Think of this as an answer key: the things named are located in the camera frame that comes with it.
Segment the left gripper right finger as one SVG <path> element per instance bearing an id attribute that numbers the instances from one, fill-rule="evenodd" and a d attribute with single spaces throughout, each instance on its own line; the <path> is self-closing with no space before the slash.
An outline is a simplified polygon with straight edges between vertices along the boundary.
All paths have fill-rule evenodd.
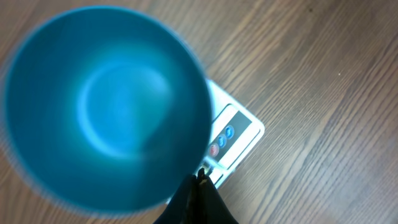
<path id="1" fill-rule="evenodd" d="M 204 168 L 198 171 L 198 203 L 200 218 L 206 224 L 238 224 L 219 195 Z"/>

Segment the teal blue bowl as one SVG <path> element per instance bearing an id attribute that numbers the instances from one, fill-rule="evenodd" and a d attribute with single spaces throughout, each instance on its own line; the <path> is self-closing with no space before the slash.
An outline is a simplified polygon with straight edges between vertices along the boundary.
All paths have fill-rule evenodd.
<path id="1" fill-rule="evenodd" d="M 20 175 L 82 213 L 166 202 L 211 136 L 197 57 L 161 22 L 121 7 L 81 7 L 36 28 L 10 57 L 2 101 Z"/>

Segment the white digital kitchen scale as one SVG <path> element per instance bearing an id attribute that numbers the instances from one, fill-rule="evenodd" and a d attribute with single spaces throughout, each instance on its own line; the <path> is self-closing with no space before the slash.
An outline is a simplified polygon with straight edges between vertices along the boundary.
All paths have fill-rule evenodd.
<path id="1" fill-rule="evenodd" d="M 198 168 L 219 188 L 262 138 L 265 126 L 214 81 L 207 84 L 213 121 L 207 154 Z"/>

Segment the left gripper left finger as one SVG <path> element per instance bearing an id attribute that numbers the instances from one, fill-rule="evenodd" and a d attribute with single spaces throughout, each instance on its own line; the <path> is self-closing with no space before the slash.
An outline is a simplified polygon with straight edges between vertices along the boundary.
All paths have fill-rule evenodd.
<path id="1" fill-rule="evenodd" d="M 195 175 L 188 175 L 169 201 L 169 204 L 154 224 L 177 224 L 183 221 L 189 196 L 196 181 Z"/>

